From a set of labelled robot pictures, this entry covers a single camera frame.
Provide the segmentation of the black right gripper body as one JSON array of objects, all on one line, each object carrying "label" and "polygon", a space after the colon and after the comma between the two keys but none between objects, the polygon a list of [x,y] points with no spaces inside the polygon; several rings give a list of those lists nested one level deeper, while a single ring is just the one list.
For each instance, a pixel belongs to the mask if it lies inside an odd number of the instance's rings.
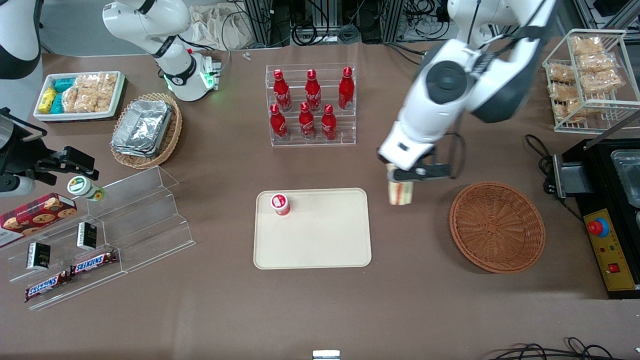
[{"label": "black right gripper body", "polygon": [[1,115],[1,175],[38,180],[41,162],[53,158],[43,138],[48,132],[12,114]]}]

